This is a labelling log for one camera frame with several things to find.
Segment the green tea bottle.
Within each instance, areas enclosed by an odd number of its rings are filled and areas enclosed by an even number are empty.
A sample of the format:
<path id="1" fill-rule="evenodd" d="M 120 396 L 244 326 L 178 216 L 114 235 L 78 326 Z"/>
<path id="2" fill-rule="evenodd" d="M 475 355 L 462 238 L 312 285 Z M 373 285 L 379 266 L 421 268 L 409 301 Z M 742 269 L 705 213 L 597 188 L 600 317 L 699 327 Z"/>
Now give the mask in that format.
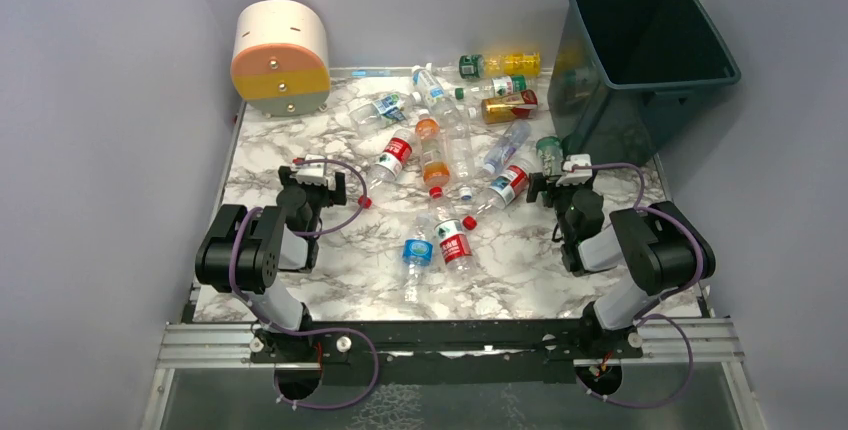
<path id="1" fill-rule="evenodd" d="M 558 137 L 547 136 L 539 139 L 536 142 L 535 149 L 544 175 L 559 176 L 562 174 L 564 156 L 561 140 Z"/>

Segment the clear bottle red label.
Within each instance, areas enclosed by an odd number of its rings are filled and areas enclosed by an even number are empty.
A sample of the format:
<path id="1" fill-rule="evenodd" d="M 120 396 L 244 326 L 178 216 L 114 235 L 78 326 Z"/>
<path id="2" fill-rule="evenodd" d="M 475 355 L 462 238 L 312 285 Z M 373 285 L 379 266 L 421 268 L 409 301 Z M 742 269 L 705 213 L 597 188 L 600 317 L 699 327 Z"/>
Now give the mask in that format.
<path id="1" fill-rule="evenodd" d="M 435 237 L 445 266 L 452 272 L 470 272 L 475 260 L 465 229 L 457 219 L 439 221 Z"/>
<path id="2" fill-rule="evenodd" d="M 413 132 L 402 128 L 394 132 L 367 174 L 368 190 L 395 182 L 412 154 Z"/>
<path id="3" fill-rule="evenodd" d="M 463 227 L 474 230 L 480 221 L 512 204 L 528 187 L 531 167 L 507 166 L 474 200 L 471 210 L 461 220 Z"/>

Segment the clear bottle blue label front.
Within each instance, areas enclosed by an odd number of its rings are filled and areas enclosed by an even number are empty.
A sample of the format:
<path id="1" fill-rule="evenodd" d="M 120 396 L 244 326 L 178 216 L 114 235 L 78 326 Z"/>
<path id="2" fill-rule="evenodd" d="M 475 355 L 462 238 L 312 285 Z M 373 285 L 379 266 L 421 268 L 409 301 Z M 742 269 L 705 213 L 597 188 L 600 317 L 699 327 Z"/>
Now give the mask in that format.
<path id="1" fill-rule="evenodd" d="M 427 214 L 417 215 L 404 239 L 402 284 L 404 300 L 409 303 L 418 302 L 421 282 L 432 266 L 434 247 L 431 243 L 430 223 Z"/>

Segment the clear bottle red label front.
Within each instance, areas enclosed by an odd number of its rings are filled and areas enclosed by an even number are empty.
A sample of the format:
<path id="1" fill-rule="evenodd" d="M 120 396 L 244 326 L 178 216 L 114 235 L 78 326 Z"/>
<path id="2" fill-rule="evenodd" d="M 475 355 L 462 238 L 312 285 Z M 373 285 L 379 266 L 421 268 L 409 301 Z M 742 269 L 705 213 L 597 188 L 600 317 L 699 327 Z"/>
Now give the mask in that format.
<path id="1" fill-rule="evenodd" d="M 465 229 L 457 219 L 439 221 L 435 237 L 445 266 L 452 272 L 470 272 L 475 260 Z"/>

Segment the orange juice bottle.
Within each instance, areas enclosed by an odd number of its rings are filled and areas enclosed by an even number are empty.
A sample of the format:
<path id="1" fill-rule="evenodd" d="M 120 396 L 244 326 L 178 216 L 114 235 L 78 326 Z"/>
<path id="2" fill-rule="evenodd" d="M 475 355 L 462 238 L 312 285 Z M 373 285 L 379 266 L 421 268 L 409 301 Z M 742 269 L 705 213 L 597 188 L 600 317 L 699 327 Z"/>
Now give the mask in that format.
<path id="1" fill-rule="evenodd" d="M 451 174 L 443 152 L 441 127 L 427 110 L 418 112 L 415 135 L 423 182 L 431 196 L 443 196 Z"/>

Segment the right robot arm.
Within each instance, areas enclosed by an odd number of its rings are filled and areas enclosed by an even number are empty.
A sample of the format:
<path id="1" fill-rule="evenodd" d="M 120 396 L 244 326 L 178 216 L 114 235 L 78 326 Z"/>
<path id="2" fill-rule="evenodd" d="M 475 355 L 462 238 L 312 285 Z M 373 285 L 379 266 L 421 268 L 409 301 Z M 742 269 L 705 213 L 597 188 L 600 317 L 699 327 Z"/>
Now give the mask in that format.
<path id="1" fill-rule="evenodd" d="M 575 345 L 587 355 L 612 350 L 663 300 L 681 293 L 716 268 L 711 246 L 671 201 L 605 214 L 594 181 L 558 185 L 533 173 L 527 199 L 541 198 L 554 210 L 552 235 L 565 269 L 575 276 L 611 270 L 627 273 L 590 302 L 578 321 Z"/>

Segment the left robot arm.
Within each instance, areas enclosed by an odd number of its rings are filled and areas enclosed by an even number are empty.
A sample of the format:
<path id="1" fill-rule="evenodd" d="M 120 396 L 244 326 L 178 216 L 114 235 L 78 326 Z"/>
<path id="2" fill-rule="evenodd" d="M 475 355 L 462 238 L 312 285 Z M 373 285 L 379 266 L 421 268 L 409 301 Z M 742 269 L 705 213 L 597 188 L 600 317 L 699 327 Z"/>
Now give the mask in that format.
<path id="1" fill-rule="evenodd" d="M 345 175 L 329 178 L 320 163 L 281 166 L 275 203 L 259 209 L 224 204 L 195 258 L 195 277 L 239 298 L 260 323 L 300 335 L 309 311 L 277 281 L 281 272 L 311 272 L 317 262 L 321 211 L 347 203 Z"/>

